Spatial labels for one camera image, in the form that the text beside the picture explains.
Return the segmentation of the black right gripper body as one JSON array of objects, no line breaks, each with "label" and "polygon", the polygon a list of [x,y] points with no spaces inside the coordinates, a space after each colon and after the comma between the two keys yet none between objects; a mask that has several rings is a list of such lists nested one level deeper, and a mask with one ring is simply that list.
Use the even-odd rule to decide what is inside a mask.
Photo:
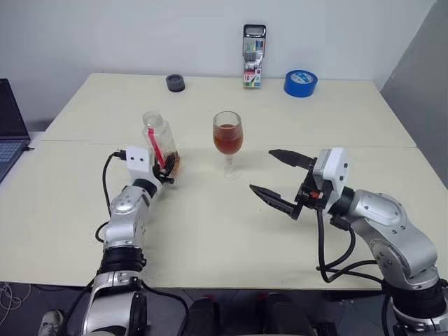
[{"label": "black right gripper body", "polygon": [[328,203],[328,191],[322,189],[323,186],[318,187],[314,180],[313,170],[316,161],[316,157],[311,159],[307,167],[307,175],[301,183],[295,197],[295,202],[300,209],[302,207],[307,207],[308,209],[324,209]]}]

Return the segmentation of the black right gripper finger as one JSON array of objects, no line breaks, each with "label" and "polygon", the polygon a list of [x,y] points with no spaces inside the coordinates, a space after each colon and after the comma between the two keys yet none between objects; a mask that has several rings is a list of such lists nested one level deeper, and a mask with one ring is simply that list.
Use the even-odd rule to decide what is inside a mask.
[{"label": "black right gripper finger", "polygon": [[249,188],[266,204],[273,207],[280,212],[285,213],[293,220],[297,220],[300,212],[304,206],[303,201],[297,203],[291,203],[281,198],[280,194],[275,193],[272,190],[257,186],[249,185]]},{"label": "black right gripper finger", "polygon": [[308,157],[291,150],[274,149],[270,150],[269,154],[287,165],[301,167],[306,170],[312,170],[317,161],[316,157]]}]

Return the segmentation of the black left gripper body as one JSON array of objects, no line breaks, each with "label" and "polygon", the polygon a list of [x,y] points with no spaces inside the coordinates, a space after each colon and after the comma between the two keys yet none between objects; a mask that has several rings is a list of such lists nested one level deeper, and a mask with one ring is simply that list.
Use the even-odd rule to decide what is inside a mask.
[{"label": "black left gripper body", "polygon": [[174,177],[171,174],[172,169],[163,169],[159,164],[153,166],[153,175],[162,185],[167,183],[172,185],[174,183]]}]

